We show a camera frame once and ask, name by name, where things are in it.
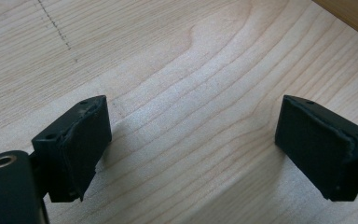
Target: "scratch mark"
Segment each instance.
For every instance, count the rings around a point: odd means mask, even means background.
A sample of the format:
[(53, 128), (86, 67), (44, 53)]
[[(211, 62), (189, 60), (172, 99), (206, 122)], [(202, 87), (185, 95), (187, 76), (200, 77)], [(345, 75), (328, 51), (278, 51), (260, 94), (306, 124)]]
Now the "scratch mark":
[(68, 47), (68, 50), (70, 50), (71, 47), (69, 46), (69, 41), (66, 39), (66, 35), (62, 34), (61, 30), (58, 28), (58, 26), (55, 23), (55, 21), (50, 17), (48, 12), (46, 11), (45, 6), (42, 3), (42, 0), (37, 0), (37, 1), (39, 2), (40, 6), (43, 8), (43, 11), (45, 11), (45, 14), (48, 16), (48, 19), (51, 21), (51, 24), (53, 24), (53, 26), (57, 29), (58, 35), (60, 36), (60, 38), (63, 41), (63, 43), (66, 45), (66, 47)]

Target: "black bracket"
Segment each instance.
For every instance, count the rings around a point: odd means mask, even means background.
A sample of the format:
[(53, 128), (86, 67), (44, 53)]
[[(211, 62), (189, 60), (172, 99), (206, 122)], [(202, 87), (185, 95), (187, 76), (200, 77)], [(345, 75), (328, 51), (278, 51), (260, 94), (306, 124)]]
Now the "black bracket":
[(358, 194), (358, 125), (307, 99), (283, 96), (275, 144), (325, 199)]
[(0, 223), (48, 223), (43, 197), (80, 198), (112, 140), (105, 96), (81, 101), (33, 140), (34, 152), (0, 154)]

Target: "black plastic part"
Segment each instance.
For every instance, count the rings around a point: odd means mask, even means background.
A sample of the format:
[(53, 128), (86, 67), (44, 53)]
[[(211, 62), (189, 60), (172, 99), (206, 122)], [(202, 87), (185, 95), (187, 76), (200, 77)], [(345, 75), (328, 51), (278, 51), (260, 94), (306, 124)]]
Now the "black plastic part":
[(51, 123), (33, 140), (34, 160), (52, 202), (72, 202), (89, 187), (95, 165), (112, 140), (105, 96), (84, 100)]
[(331, 201), (358, 193), (358, 126), (307, 99), (285, 95), (275, 143)]
[(0, 223), (48, 223), (28, 154), (0, 154)]

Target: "wooden surface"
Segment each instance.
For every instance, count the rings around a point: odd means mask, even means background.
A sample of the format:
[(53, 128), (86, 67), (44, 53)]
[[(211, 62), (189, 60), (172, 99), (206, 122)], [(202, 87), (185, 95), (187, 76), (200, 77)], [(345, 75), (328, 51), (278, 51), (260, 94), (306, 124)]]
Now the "wooden surface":
[(274, 146), (284, 94), (358, 124), (358, 33), (309, 0), (0, 1), (0, 152), (99, 94), (114, 140), (51, 223), (358, 223)]
[(358, 0), (313, 0), (358, 31)]

